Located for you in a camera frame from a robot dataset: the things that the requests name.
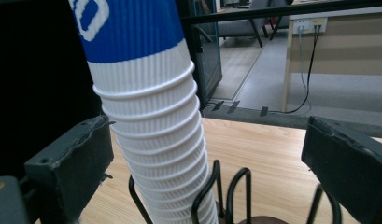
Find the blue printed logo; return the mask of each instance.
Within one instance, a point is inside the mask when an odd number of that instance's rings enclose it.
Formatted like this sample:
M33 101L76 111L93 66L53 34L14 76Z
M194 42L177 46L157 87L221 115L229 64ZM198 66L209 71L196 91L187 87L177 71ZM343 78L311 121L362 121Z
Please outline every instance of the blue printed logo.
M184 38L174 0L69 0L69 4L92 63L149 56Z

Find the gray floor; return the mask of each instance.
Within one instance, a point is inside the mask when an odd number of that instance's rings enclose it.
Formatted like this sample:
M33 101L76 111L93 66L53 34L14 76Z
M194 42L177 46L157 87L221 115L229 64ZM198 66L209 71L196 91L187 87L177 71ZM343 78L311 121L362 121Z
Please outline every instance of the gray floor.
M238 107L269 111L279 110L283 92L287 32L281 30L263 47L246 82L234 101ZM305 97L300 74L291 80L288 111L297 108ZM313 74L310 78L309 103L293 115L321 116L347 122L382 126L382 76L339 76Z
M217 86L212 98L232 101L242 87L254 63L263 48L258 40L248 36L219 39L222 81Z

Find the beige desk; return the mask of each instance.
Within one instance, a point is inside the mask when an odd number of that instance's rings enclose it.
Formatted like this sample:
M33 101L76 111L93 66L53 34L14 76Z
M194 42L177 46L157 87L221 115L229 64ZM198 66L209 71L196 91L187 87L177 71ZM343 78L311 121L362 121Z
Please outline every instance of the beige desk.
M322 1L327 0L295 0L293 4ZM291 75L301 72L299 37L292 33L293 22L321 17L328 18L328 23L326 32L318 38L313 75L382 75L382 7L290 16L282 111L286 110ZM304 74L309 67L313 39L313 34L302 36Z
M253 216L305 223L318 183L301 162L305 130L217 119L204 119L203 124L210 164L220 160L225 197L234 174L248 167L252 172ZM96 191L80 223L145 223L129 195L130 172L115 141L113 148L115 159L107 173L114 178L107 179ZM246 216L244 186L241 180L235 193L235 223ZM330 223L331 218L331 207L324 198L316 223ZM344 221L357 223L347 213Z

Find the wall socket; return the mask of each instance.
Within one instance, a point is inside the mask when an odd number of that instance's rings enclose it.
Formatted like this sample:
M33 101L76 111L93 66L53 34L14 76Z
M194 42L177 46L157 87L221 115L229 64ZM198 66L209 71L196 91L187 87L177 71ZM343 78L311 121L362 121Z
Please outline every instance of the wall socket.
M324 33L327 29L328 18L313 18L313 19L299 19L293 21L293 34L298 34L299 29L302 30L302 34L315 33L315 26L321 25L319 29L320 33Z

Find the glass panel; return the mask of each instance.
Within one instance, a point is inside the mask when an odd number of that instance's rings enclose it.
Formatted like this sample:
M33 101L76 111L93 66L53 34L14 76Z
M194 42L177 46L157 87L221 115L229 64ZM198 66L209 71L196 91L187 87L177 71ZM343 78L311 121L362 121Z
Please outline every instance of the glass panel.
M215 0L194 0L195 15L215 13ZM218 29L215 22L195 25L199 34L203 51L197 54L197 63L202 83L199 88L204 88L204 96L208 101L215 88L222 79L220 66Z

